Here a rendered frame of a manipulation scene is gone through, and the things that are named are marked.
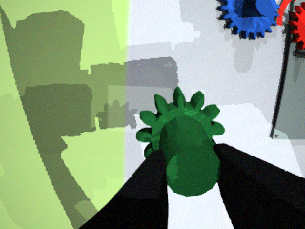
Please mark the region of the blue gear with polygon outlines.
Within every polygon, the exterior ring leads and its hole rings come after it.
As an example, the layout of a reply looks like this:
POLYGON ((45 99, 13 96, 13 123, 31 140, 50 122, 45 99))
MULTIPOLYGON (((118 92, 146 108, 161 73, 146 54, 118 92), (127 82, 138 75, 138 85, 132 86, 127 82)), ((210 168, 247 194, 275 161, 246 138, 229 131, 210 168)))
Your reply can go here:
POLYGON ((255 41, 256 35, 264 37, 264 31, 272 33, 270 26, 277 26, 274 18, 281 16, 275 9, 281 8, 275 0, 220 0, 218 10, 224 10, 221 20, 229 19, 226 30, 234 27, 234 34, 241 34, 247 39, 248 35, 255 41))

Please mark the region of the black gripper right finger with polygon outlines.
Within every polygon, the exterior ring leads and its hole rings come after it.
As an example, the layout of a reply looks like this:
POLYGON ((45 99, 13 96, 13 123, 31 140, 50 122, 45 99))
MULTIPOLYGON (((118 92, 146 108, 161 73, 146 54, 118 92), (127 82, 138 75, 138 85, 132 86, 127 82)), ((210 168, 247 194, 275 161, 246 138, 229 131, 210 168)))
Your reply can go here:
POLYGON ((218 191, 233 229, 305 229, 305 178, 225 142, 218 191))

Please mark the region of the grey board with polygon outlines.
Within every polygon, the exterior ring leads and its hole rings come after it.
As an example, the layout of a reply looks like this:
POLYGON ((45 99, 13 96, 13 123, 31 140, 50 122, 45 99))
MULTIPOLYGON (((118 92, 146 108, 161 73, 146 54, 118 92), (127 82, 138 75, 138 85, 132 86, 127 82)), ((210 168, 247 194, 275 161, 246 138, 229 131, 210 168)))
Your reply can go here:
POLYGON ((272 140, 305 140, 305 50, 298 49, 298 42, 287 30, 285 62, 283 62, 281 87, 274 110, 272 140))

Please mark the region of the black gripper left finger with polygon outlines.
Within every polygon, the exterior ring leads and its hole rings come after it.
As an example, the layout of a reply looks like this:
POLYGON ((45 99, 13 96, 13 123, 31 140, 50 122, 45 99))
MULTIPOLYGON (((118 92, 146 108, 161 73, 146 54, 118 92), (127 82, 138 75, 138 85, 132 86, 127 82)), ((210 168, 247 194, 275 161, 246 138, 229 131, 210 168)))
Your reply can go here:
POLYGON ((168 229, 167 159, 153 152, 102 209, 79 229, 168 229))

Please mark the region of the green gear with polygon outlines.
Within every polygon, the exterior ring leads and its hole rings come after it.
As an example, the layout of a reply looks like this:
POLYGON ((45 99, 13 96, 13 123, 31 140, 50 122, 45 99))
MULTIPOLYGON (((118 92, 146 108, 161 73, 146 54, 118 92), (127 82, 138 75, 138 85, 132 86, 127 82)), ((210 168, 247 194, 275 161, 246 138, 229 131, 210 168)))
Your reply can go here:
POLYGON ((214 121, 220 114, 216 104, 205 103, 205 95, 197 91, 190 102, 180 87, 174 91, 174 102, 155 95, 157 114, 141 111, 145 125, 136 140, 148 144, 144 157, 153 150, 164 150, 167 159, 167 186, 176 194, 189 198, 212 190, 220 179, 220 159, 214 151, 213 137, 225 133, 225 127, 214 121), (202 110, 201 110, 202 108, 202 110))

